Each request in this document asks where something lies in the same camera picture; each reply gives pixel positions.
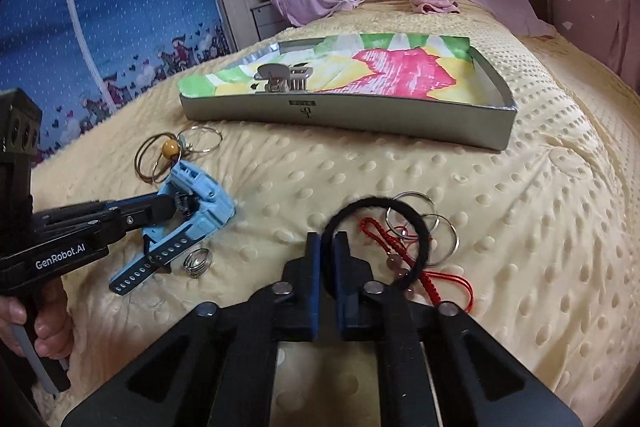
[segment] bedspread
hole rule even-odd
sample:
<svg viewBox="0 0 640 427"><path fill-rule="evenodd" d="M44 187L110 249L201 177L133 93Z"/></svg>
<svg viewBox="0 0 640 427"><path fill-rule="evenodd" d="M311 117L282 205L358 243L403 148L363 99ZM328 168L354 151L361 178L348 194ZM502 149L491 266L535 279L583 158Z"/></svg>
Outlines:
<svg viewBox="0 0 640 427"><path fill-rule="evenodd" d="M366 4L277 38L469 36L519 105L508 149L328 128L217 124L225 136L221 148L195 162L236 198L238 213L208 242L212 266L197 280L175 269L174 275L154 275L126 298L113 295L109 277L142 247L134 232L108 257L67 275L76 323L72 387L54 404L51 425L198 302L228 306L276 281L284 263L303 253L306 232L321 230L347 201L402 190L426 192L458 228L460 249L442 269L473 283L475 319L586 427L599 420L640 357L639 100L564 39L520 42L485 10L458 1L460 15L412 14L401 1ZM195 72L212 73L236 58ZM175 79L160 84L38 166L36 206L149 192L134 173L135 150L146 136L186 124ZM345 229L354 254L389 282L382 250L365 241L356 221ZM456 288L439 288L464 305ZM374 374L366 345L283 345L272 425L379 425Z"/></svg>

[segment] cartoon print curtain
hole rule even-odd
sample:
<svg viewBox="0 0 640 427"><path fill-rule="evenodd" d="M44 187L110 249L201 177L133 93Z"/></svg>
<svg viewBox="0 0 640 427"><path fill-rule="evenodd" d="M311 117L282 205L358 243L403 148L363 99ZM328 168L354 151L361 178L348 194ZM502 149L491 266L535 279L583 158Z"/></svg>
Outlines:
<svg viewBox="0 0 640 427"><path fill-rule="evenodd" d="M42 108L42 161L228 42L217 0L2 0L0 89Z"/></svg>

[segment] hand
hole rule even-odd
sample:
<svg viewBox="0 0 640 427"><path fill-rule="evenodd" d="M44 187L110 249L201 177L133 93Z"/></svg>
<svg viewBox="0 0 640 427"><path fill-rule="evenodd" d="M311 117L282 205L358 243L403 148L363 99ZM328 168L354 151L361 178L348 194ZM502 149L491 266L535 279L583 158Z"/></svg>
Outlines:
<svg viewBox="0 0 640 427"><path fill-rule="evenodd" d="M36 352L41 357L60 360L74 347L73 321L66 312L66 292L61 279L53 279L42 288L43 306L38 310L35 330ZM24 306L15 297L0 297L0 339L16 355L24 356L9 324L22 325L27 320Z"/></svg>

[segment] metal bolt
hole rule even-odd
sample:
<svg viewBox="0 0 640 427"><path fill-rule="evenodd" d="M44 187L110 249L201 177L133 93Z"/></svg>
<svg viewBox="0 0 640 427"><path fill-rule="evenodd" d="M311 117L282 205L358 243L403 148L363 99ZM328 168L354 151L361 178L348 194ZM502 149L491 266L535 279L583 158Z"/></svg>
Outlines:
<svg viewBox="0 0 640 427"><path fill-rule="evenodd" d="M212 317L218 311L214 302L202 302L196 306L196 315L200 317Z"/></svg>
<svg viewBox="0 0 640 427"><path fill-rule="evenodd" d="M276 295L289 295L293 291L293 286L286 281L278 281L271 285L271 291Z"/></svg>
<svg viewBox="0 0 640 427"><path fill-rule="evenodd" d="M455 317L460 313L460 308L458 308L457 304L453 302L444 301L440 306L438 306L438 311L447 317Z"/></svg>
<svg viewBox="0 0 640 427"><path fill-rule="evenodd" d="M379 295L385 290L385 285L378 281L367 281L363 288L369 295Z"/></svg>

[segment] yellow bead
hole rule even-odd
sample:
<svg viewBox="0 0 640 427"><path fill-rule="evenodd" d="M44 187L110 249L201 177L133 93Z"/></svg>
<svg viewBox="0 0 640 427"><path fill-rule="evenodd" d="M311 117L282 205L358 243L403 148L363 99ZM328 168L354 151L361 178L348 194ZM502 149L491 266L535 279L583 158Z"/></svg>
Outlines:
<svg viewBox="0 0 640 427"><path fill-rule="evenodd" d="M162 156L168 160L180 154L180 144L176 140L167 140L162 144Z"/></svg>

